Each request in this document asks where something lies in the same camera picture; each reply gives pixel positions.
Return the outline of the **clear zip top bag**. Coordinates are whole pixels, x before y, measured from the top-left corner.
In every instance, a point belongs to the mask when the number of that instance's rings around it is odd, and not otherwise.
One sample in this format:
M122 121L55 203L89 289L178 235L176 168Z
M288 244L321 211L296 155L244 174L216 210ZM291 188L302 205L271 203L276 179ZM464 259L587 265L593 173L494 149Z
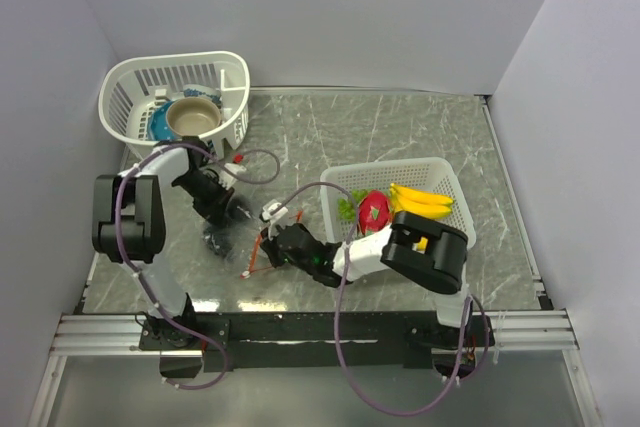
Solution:
M242 280L249 279L253 274L261 271L273 269L270 263L264 266L256 266L258 257L267 258L260 249L260 232L257 230L259 214L252 209L253 219L248 223L239 225L233 231L234 246L231 254L227 258L220 258L229 264L235 264L241 260L246 260L247 265L242 269L239 277Z

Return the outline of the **green fake grapes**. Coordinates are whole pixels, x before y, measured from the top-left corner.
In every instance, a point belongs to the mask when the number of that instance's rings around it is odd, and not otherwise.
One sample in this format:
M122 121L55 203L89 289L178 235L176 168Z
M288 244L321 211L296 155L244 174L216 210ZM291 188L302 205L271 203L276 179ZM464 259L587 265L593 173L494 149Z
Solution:
M369 190L358 189L351 192L351 197L359 205L369 194ZM338 216L341 220L353 222L356 218L356 207L346 197L339 198L337 202Z

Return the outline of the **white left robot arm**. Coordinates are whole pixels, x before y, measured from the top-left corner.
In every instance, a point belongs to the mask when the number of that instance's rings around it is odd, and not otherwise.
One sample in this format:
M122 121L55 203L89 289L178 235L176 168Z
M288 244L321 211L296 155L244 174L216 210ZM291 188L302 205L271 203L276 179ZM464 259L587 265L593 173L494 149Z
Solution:
M213 153L195 136L161 141L137 165L100 175L93 192L92 244L127 270L148 303L146 328L153 338L184 349L203 338L189 294L162 256L166 222L162 189L178 187L209 227L231 221L234 188L207 167Z

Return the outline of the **red fake apple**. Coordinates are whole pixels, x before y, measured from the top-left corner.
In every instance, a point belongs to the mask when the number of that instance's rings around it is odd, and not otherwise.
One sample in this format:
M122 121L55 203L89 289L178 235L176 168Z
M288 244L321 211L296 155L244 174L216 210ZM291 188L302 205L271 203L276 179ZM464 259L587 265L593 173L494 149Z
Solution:
M359 203L358 229L364 236L381 231L391 218L390 201L379 190L369 192Z

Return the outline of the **yellow fake banana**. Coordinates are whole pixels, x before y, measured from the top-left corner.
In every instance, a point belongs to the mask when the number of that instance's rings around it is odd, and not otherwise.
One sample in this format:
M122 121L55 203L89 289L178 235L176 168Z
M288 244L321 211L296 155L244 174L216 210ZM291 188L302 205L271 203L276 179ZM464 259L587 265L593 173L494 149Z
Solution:
M390 184L390 202L394 215L406 211L430 220L448 217L454 205L454 199L449 196L424 192L396 183Z

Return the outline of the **dark fake grapes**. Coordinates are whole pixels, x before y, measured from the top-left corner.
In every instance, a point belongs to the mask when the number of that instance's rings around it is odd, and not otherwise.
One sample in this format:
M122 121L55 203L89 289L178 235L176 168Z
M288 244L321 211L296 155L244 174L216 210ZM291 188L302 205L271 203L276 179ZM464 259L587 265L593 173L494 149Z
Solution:
M234 196L220 217L204 222L202 239L214 255L227 258L234 246L233 231L252 219L253 213L247 199L244 196Z

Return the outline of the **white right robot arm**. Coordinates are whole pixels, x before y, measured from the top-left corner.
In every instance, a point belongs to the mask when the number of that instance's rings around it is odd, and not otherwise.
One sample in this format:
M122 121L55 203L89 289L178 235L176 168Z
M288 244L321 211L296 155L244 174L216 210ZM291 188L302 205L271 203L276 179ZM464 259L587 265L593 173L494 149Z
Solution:
M441 222L401 212L378 232L334 243L319 241L300 222L271 222L260 232L259 248L273 267L292 265L330 288L392 270L433 294L442 341L460 345L473 331L468 236Z

